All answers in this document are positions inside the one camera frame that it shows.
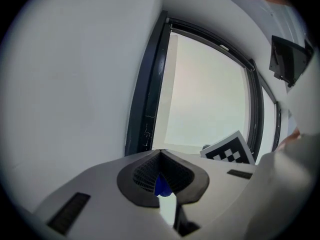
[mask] black and white pattern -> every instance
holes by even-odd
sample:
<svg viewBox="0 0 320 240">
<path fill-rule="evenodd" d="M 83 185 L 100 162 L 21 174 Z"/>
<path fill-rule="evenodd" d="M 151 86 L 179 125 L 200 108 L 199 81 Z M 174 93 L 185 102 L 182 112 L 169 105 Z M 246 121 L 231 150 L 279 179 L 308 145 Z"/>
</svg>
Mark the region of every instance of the black and white pattern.
<svg viewBox="0 0 320 240">
<path fill-rule="evenodd" d="M 200 153 L 202 157 L 216 161 L 255 164 L 249 147 L 239 131 L 205 148 Z"/>
</svg>

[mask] black slot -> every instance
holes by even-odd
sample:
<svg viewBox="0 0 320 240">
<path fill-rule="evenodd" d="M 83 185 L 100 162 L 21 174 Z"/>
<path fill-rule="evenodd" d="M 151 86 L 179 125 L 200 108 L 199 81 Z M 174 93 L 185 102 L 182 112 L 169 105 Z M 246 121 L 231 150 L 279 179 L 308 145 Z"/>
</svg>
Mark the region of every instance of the black slot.
<svg viewBox="0 0 320 240">
<path fill-rule="evenodd" d="M 76 221 L 89 199 L 90 195 L 88 194 L 79 192 L 74 194 L 47 225 L 60 234 L 65 235 Z"/>
<path fill-rule="evenodd" d="M 175 209 L 175 218 L 173 228 L 182 237 L 200 229 L 200 227 L 192 221 L 188 221 L 184 209 L 180 204 L 177 204 Z"/>
<path fill-rule="evenodd" d="M 240 178 L 244 178 L 247 180 L 250 180 L 252 173 L 250 172 L 245 172 L 245 171 L 239 171 L 239 170 L 230 170 L 227 172 L 227 174 L 233 175 L 233 176 L 237 176 Z"/>
</svg>

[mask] person's arm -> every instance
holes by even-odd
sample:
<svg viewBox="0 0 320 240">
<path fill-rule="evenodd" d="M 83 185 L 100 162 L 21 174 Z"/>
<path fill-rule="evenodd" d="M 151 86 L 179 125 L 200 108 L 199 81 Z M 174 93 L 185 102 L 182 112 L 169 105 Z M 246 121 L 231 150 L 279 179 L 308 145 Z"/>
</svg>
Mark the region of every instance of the person's arm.
<svg viewBox="0 0 320 240">
<path fill-rule="evenodd" d="M 294 131 L 293 131 L 293 133 L 291 135 L 289 135 L 283 141 L 281 141 L 280 145 L 278 145 L 278 147 L 276 148 L 275 151 L 279 151 L 279 150 L 283 149 L 284 146 L 288 142 L 296 140 L 299 136 L 300 136 L 300 131 L 299 131 L 298 127 L 297 127 L 297 128 L 294 129 Z"/>
</svg>

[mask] blue object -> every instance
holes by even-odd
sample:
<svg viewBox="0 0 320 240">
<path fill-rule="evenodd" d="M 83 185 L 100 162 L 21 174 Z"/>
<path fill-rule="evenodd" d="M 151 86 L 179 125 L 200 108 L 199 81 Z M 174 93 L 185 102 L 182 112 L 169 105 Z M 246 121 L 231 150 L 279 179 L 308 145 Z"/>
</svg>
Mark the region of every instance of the blue object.
<svg viewBox="0 0 320 240">
<path fill-rule="evenodd" d="M 159 173 L 158 178 L 155 181 L 154 195 L 168 197 L 172 194 L 172 190 L 167 183 L 165 177 L 161 173 Z"/>
</svg>

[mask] window frame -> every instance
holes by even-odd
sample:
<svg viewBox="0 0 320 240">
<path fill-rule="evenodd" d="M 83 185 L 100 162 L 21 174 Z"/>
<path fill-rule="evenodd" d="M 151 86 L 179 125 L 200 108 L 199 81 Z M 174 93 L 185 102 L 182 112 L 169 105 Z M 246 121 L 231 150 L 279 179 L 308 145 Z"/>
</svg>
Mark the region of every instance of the window frame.
<svg viewBox="0 0 320 240">
<path fill-rule="evenodd" d="M 152 149 L 171 32 L 208 45 L 225 54 L 245 69 L 250 97 L 247 144 L 255 161 L 259 154 L 264 129 L 262 86 L 267 90 L 277 109 L 276 131 L 272 147 L 272 151 L 274 151 L 279 143 L 281 112 L 270 88 L 259 74 L 255 61 L 252 58 L 247 58 L 232 44 L 218 35 L 195 24 L 177 18 L 169 18 L 167 15 L 167 11 L 161 12 L 142 59 L 130 110 L 125 156 Z"/>
</svg>

